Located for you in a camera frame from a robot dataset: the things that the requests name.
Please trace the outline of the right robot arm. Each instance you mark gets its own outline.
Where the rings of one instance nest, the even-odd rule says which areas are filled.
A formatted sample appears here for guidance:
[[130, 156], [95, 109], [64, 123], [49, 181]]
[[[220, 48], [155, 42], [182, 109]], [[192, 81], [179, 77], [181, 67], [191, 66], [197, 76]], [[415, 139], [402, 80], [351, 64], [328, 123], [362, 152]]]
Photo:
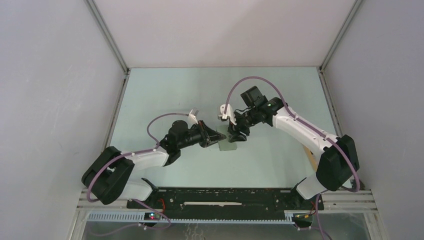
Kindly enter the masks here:
[[350, 178], [355, 180], [354, 192], [360, 189], [357, 171], [360, 168], [354, 140], [347, 134], [328, 133], [301, 118], [280, 97], [267, 99], [253, 86], [241, 95], [247, 110], [233, 110], [228, 102], [221, 105], [219, 118], [229, 121], [229, 142], [244, 142], [250, 128], [264, 123], [281, 130], [304, 145], [317, 161], [315, 173], [303, 179], [292, 189], [291, 204], [304, 209], [311, 198], [326, 191], [336, 191]]

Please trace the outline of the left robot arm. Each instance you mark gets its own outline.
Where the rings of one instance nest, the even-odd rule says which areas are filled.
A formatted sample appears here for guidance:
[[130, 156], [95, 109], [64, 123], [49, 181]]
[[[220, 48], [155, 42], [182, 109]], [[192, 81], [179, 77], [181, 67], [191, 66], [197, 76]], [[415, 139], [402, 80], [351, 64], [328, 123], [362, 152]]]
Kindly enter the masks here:
[[173, 164], [181, 150], [193, 145], [207, 148], [226, 136], [208, 127], [202, 120], [189, 126], [184, 120], [172, 123], [157, 148], [123, 153], [107, 147], [82, 175], [81, 182], [90, 191], [89, 202], [109, 205], [118, 199], [136, 199], [145, 208], [158, 202], [154, 185], [142, 176], [144, 170]]

